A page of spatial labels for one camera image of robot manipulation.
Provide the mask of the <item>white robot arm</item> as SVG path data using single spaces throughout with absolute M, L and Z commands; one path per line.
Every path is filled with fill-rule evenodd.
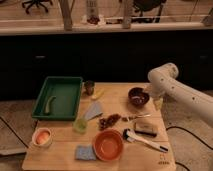
M 168 94 L 194 111 L 206 124 L 213 127 L 213 97 L 176 80 L 179 74 L 174 63 L 166 63 L 148 72 L 152 98 Z

